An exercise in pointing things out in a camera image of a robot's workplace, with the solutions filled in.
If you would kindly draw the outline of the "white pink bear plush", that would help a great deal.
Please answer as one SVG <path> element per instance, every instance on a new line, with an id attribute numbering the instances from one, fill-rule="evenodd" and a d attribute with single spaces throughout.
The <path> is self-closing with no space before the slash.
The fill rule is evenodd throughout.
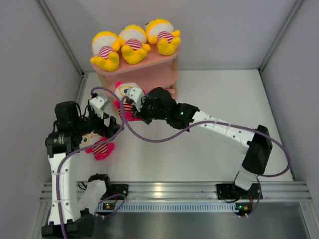
<path id="1" fill-rule="evenodd" d="M 94 144 L 99 144 L 106 140 L 107 139 L 105 137 L 102 137 L 92 132 L 82 136 L 82 141 L 79 147 L 85 148 Z M 100 146 L 85 149 L 84 151 L 87 154 L 93 154 L 93 157 L 96 161 L 101 161 L 106 159 L 114 151 L 114 149 L 115 149 L 115 144 L 112 142 L 109 142 Z"/>
<path id="2" fill-rule="evenodd" d="M 122 116 L 122 112 L 121 112 L 120 102 L 121 102 L 122 98 L 126 95 L 129 88 L 139 87 L 139 86 L 134 82 L 124 83 L 122 81 L 116 81 L 115 87 L 116 88 L 115 88 L 114 93 L 119 99 L 118 100 L 114 99 L 114 106 L 118 109 L 118 114 L 119 114 L 120 120 L 122 120 L 123 116 Z M 133 110 L 132 110 L 133 105 L 131 103 L 129 103 L 127 100 L 124 100 L 123 106 L 124 106 L 124 113 L 125 113 L 124 116 L 125 116 L 127 122 L 140 121 L 140 119 L 134 117 Z"/>

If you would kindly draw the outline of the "yellow frog plush toy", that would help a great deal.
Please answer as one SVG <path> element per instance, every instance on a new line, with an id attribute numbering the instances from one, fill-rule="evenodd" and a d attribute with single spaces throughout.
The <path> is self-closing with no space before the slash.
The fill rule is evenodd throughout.
<path id="1" fill-rule="evenodd" d="M 175 30 L 171 22 L 156 18 L 145 25 L 148 43 L 156 45 L 158 53 L 169 56 L 175 53 L 181 43 L 181 31 Z"/>

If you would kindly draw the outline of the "boy doll plush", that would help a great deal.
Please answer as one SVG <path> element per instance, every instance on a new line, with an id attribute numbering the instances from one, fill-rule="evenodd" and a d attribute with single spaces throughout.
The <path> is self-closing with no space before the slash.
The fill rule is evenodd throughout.
<path id="1" fill-rule="evenodd" d="M 172 89 L 170 87 L 164 87 L 166 91 L 168 91 L 171 95 L 174 95 L 176 93 L 176 89 Z"/>

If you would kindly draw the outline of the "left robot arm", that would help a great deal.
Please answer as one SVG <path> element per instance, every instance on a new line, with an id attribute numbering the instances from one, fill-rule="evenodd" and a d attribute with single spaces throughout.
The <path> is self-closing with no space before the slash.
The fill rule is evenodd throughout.
<path id="1" fill-rule="evenodd" d="M 95 174 L 78 198 L 76 163 L 84 135 L 93 132 L 111 140 L 121 131 L 116 119 L 104 112 L 108 104 L 108 100 L 95 97 L 88 101 L 88 113 L 83 115 L 75 101 L 55 106 L 56 121 L 45 141 L 51 168 L 52 203 L 48 223 L 41 229 L 44 238 L 82 239 L 93 235 L 95 210 L 102 199 L 112 195 L 113 187 L 107 174 Z"/>

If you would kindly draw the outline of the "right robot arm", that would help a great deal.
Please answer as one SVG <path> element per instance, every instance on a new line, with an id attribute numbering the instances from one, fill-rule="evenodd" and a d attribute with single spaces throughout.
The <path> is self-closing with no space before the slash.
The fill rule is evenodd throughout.
<path id="1" fill-rule="evenodd" d="M 163 120 L 174 129 L 210 137 L 244 154 L 232 186 L 237 197 L 243 198 L 249 194 L 254 181 L 265 172 L 273 148 L 266 127 L 259 125 L 253 131 L 233 128 L 197 106 L 177 103 L 162 87 L 156 87 L 148 94 L 134 87 L 126 95 L 133 102 L 133 115 L 145 124 Z"/>

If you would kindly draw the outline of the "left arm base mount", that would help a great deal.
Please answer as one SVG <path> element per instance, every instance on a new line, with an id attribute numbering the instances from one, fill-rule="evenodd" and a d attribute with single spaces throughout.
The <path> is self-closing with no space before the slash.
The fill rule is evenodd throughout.
<path id="1" fill-rule="evenodd" d="M 115 194 L 123 194 L 125 196 L 128 195 L 129 185 L 128 184 L 110 184 L 106 186 L 106 192 L 101 197 L 102 199 L 106 199 L 107 197 L 113 196 Z"/>

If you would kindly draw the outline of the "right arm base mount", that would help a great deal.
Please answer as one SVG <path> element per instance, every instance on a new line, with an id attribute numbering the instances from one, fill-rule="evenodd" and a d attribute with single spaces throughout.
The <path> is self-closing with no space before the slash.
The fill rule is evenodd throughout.
<path id="1" fill-rule="evenodd" d="M 248 191 L 237 187 L 234 183 L 221 183 L 216 185 L 217 198 L 219 200 L 257 200 L 262 199 L 263 195 L 258 183 L 253 183 Z"/>

